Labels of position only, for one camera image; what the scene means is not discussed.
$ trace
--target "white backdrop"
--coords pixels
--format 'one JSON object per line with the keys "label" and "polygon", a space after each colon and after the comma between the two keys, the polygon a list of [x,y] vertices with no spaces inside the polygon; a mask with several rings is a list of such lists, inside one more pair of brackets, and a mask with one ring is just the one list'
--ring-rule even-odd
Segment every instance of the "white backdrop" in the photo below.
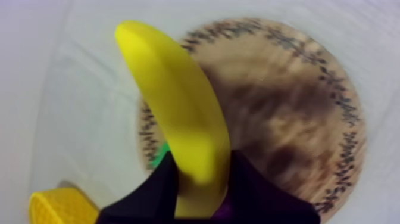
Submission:
{"label": "white backdrop", "polygon": [[[67,1],[52,4],[60,12],[68,8]],[[39,23],[52,27],[53,31],[47,32],[53,42],[30,46],[31,51],[41,53],[47,47],[47,54],[39,58],[31,55],[28,60],[23,54],[23,46],[28,44],[15,44],[8,46],[18,52],[14,61],[2,59],[2,63],[7,62],[6,71],[16,74],[11,81],[3,74],[2,79],[18,87],[5,88],[12,90],[16,101],[1,96],[5,105],[13,107],[1,112],[7,113],[2,119],[7,118],[5,127],[9,127],[2,127],[6,150],[1,151],[1,159],[5,160],[1,166],[8,173],[2,174],[1,181],[6,182],[9,192],[16,192],[15,186],[26,191],[43,72],[62,25],[62,13],[48,11],[44,15],[53,19],[38,20],[28,27],[32,30]],[[123,197],[145,178],[133,149],[139,94],[114,43],[116,24],[126,19],[141,20],[179,38],[200,24],[229,17],[261,17],[287,23],[309,34],[338,58],[361,98],[368,126],[368,151],[354,193],[330,223],[398,223],[400,3],[396,0],[76,0],[44,85],[30,190],[55,188],[62,181],[72,181],[102,207]],[[10,65],[16,65],[21,56],[27,57],[21,61],[24,66]],[[23,82],[27,77],[32,81]],[[18,200],[8,196],[13,203],[10,214],[20,214],[16,211],[21,209],[25,196],[18,196]]]}

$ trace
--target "yellow object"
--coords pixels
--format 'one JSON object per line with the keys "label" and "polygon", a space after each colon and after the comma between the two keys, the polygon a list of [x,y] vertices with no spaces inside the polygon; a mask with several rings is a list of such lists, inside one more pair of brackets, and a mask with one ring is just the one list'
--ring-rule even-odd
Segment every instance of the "yellow object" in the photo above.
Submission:
{"label": "yellow object", "polygon": [[208,218],[227,192],[229,136],[215,93],[174,40],[137,21],[115,38],[180,170],[176,217]]}
{"label": "yellow object", "polygon": [[74,188],[34,192],[29,201],[31,224],[95,223],[97,209]]}

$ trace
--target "yellow sponge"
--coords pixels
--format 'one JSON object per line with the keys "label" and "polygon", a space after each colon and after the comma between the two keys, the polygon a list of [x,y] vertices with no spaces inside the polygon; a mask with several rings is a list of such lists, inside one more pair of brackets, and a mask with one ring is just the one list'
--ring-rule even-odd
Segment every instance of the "yellow sponge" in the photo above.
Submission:
{"label": "yellow sponge", "polygon": [[29,201],[31,224],[95,223],[97,208],[75,188],[34,192]]}

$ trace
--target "yellow banana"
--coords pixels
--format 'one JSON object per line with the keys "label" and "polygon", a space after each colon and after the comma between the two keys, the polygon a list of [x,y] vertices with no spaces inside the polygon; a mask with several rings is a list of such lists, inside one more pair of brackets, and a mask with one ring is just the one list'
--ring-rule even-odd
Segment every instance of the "yellow banana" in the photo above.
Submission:
{"label": "yellow banana", "polygon": [[179,169],[176,217],[208,218],[227,192],[229,136],[215,93],[178,43],[137,21],[115,38]]}

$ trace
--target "wood grain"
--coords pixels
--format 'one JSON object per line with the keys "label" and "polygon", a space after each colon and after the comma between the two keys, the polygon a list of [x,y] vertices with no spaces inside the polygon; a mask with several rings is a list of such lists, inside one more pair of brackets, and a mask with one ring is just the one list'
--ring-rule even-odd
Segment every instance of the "wood grain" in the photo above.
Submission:
{"label": "wood grain", "polygon": [[[266,179],[315,205],[325,222],[361,171],[364,121],[354,87],[319,43],[281,23],[223,20],[189,32],[184,47],[210,80],[234,150]],[[163,142],[143,103],[146,169]]]}

